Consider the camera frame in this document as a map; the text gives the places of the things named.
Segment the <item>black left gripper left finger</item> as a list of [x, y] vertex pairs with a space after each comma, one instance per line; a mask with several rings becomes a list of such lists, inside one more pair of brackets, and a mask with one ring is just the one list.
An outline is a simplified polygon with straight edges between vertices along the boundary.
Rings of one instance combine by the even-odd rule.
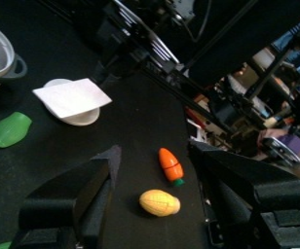
[[122, 148], [114, 145], [29, 194], [10, 249], [102, 249], [121, 161]]

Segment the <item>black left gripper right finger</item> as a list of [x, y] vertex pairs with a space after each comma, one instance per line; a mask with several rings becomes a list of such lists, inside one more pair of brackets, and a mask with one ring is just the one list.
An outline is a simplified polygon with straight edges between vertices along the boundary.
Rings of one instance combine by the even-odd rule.
[[213, 244], [223, 249], [300, 249], [300, 179], [275, 166], [192, 141]]

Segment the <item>person's hand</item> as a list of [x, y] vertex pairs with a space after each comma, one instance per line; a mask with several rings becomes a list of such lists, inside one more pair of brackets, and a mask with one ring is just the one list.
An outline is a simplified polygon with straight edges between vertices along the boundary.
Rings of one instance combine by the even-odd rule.
[[287, 131], [284, 129], [269, 128], [260, 131], [257, 145], [263, 146], [263, 141], [265, 138], [275, 137], [279, 138], [280, 136], [285, 135]]

